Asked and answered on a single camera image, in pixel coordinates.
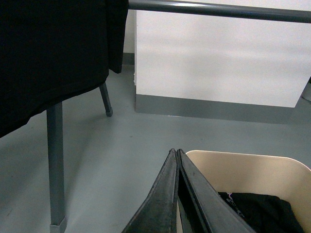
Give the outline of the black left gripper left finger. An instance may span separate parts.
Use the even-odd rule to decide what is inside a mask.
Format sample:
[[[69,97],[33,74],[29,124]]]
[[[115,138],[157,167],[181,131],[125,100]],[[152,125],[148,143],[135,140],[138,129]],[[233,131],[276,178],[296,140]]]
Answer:
[[[177,152],[175,149],[171,149],[146,199],[123,229],[123,232],[177,232],[178,183]]]

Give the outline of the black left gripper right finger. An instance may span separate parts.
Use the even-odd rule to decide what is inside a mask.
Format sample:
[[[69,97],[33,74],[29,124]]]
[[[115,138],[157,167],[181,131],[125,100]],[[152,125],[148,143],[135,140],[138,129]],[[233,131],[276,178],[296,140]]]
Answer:
[[[253,233],[207,181],[190,158],[179,149],[178,204],[184,233]]]

